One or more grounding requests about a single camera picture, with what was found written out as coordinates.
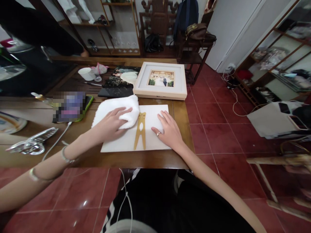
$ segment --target wooden clothespin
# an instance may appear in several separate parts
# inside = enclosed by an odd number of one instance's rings
[[[136,150],[137,147],[137,143],[138,143],[138,139],[140,137],[140,135],[143,138],[143,146],[144,146],[144,150],[146,149],[146,131],[145,131],[145,118],[146,118],[146,113],[139,113],[138,116],[138,124],[137,124],[137,129],[136,129],[136,138],[135,138],[135,142],[134,142],[134,150]],[[142,131],[140,131],[140,124],[143,124],[143,129]]]

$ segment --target backpack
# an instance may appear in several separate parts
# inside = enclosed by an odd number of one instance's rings
[[[163,46],[159,34],[150,34],[145,40],[145,52],[162,52]]]
[[[197,24],[198,21],[199,6],[197,0],[182,0],[177,10],[174,26],[174,40],[176,40],[177,29],[179,29],[181,33],[185,33],[188,26]]]

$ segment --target white picture frame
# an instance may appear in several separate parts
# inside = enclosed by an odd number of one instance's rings
[[[145,61],[135,82],[133,93],[142,98],[185,100],[187,97],[185,66]]]

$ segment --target white board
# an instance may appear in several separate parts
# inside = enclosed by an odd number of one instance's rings
[[[162,143],[156,134],[151,130],[151,127],[156,127],[163,133],[163,127],[157,114],[161,115],[162,111],[168,112],[168,105],[140,105],[140,112],[146,113],[145,131],[146,131],[146,150],[168,150],[170,147]],[[119,152],[119,151],[134,151],[134,142],[136,137],[138,121],[135,125],[128,129],[126,133],[119,139],[106,142],[101,148],[101,152]],[[142,136],[140,135],[135,151],[144,150]]]

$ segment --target wall outlet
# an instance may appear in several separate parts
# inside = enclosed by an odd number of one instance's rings
[[[231,73],[233,69],[235,69],[235,64],[230,63],[227,68],[224,70],[224,73]]]

